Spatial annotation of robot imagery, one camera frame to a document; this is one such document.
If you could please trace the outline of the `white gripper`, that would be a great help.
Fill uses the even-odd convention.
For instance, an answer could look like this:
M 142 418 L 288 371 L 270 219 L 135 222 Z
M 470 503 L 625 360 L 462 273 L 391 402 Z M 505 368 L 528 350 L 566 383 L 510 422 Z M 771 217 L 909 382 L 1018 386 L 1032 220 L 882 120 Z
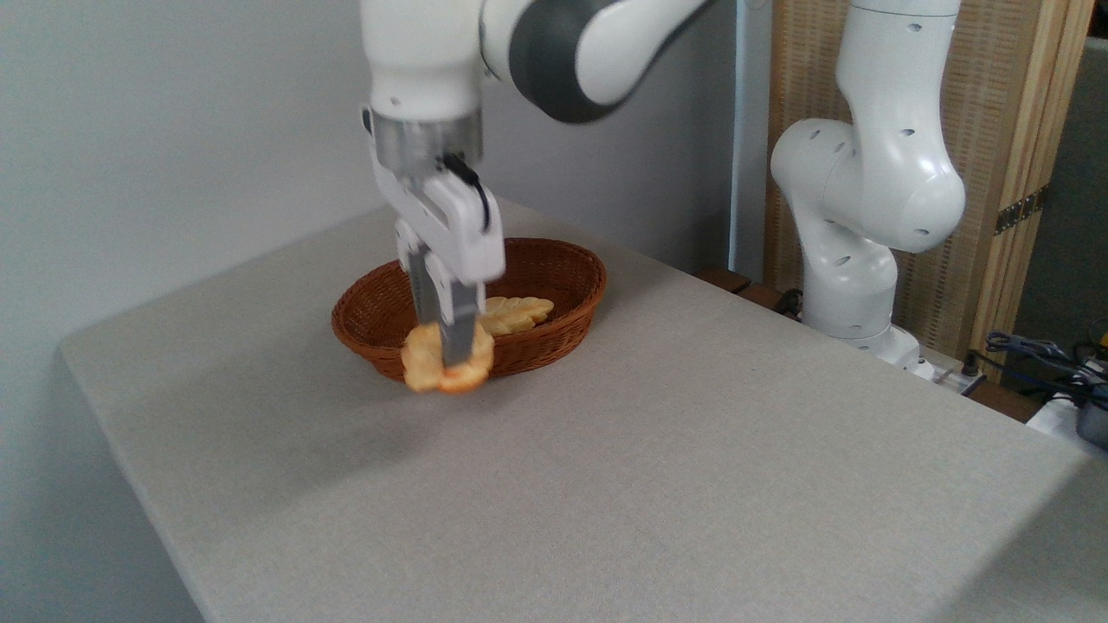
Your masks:
M 431 174 L 400 177 L 373 159 L 377 188 L 398 214 L 398 261 L 408 275 L 418 324 L 437 324 L 443 366 L 474 351 L 486 284 L 506 270 L 496 198 L 463 159 L 439 159 Z

